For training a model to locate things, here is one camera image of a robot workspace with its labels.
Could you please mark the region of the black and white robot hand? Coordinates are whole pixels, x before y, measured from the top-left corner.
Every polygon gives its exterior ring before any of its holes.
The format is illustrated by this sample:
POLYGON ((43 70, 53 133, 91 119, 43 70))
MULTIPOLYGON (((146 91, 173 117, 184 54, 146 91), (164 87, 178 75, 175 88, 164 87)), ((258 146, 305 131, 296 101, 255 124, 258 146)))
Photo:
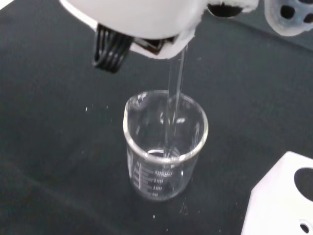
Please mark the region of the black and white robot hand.
POLYGON ((93 66, 117 72, 130 51, 171 59, 195 37, 205 13, 233 18, 257 0, 63 0, 61 5, 95 32, 93 66))

